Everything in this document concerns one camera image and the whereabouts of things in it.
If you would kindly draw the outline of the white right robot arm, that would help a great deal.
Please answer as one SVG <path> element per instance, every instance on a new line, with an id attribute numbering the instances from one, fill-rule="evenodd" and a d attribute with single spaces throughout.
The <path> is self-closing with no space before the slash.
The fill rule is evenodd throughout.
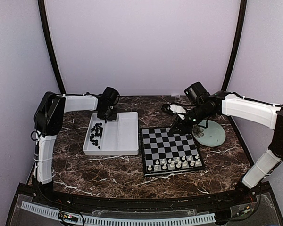
<path id="1" fill-rule="evenodd" d="M 239 188 L 232 192 L 231 200 L 235 204 L 248 199 L 249 189 L 283 161 L 283 104 L 260 102 L 234 92 L 219 91 L 212 95 L 201 94 L 190 110 L 181 104 L 170 103 L 166 105 L 166 111 L 177 116 L 171 128 L 182 134 L 191 133 L 194 125 L 216 114 L 253 124 L 250 133 L 260 141 L 264 141 L 265 132 L 269 133 L 270 143 L 265 145 L 266 150 L 257 155 L 257 161 L 237 184 Z"/>

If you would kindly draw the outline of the black and grey chessboard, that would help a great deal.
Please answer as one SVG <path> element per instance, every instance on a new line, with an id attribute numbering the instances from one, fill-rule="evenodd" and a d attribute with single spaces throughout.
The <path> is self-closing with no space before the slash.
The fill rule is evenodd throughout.
<path id="1" fill-rule="evenodd" d="M 140 129 L 141 136 L 141 154 L 143 160 L 143 172 L 145 177 L 150 176 L 162 176 L 171 173 L 185 173 L 192 171 L 200 171 L 205 169 L 205 164 L 202 156 L 199 152 L 199 147 L 195 144 L 193 136 L 191 134 L 180 135 L 178 133 L 169 133 L 169 127 L 156 127 L 156 128 L 143 128 Z M 190 166 L 188 160 L 189 156 L 193 157 L 192 161 L 197 161 L 195 156 L 199 155 L 200 165 Z M 182 166 L 182 157 L 186 157 L 188 165 Z M 181 161 L 181 168 L 177 168 L 175 158 L 179 157 Z M 162 169 L 164 164 L 161 160 L 165 159 L 167 169 Z M 174 169 L 169 169 L 168 160 L 172 159 L 175 164 Z M 155 161 L 159 160 L 159 171 L 154 171 Z M 152 166 L 152 171 L 148 171 L 148 166 Z"/>

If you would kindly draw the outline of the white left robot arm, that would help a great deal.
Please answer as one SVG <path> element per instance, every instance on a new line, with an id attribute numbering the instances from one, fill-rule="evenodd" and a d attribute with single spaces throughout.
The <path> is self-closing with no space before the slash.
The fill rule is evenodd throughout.
<path id="1" fill-rule="evenodd" d="M 101 94 L 44 94 L 34 114 L 34 154 L 33 183 L 38 186 L 52 184 L 52 157 L 57 134 L 63 125 L 64 113 L 75 111 L 95 111 L 98 119 L 105 122 L 117 119 L 120 94 L 114 88 L 106 87 Z"/>

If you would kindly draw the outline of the white chess king piece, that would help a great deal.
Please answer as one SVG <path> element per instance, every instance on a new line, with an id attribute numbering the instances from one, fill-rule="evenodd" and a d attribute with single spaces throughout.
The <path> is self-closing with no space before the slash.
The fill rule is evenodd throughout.
<path id="1" fill-rule="evenodd" d="M 176 164 L 176 167 L 177 167 L 177 168 L 181 168 L 181 161 L 179 161 L 179 162 Z"/>

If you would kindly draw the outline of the white plastic parts tray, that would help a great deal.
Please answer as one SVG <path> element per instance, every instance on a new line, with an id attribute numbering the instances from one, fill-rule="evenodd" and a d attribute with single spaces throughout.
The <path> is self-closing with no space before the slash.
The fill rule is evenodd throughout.
<path id="1" fill-rule="evenodd" d="M 89 141 L 89 135 L 94 124 L 99 122 L 103 124 L 103 134 L 100 149 L 97 149 Z M 85 155 L 93 156 L 137 155 L 139 153 L 138 113 L 118 113 L 115 121 L 104 121 L 97 118 L 95 113 L 92 114 L 83 152 Z"/>

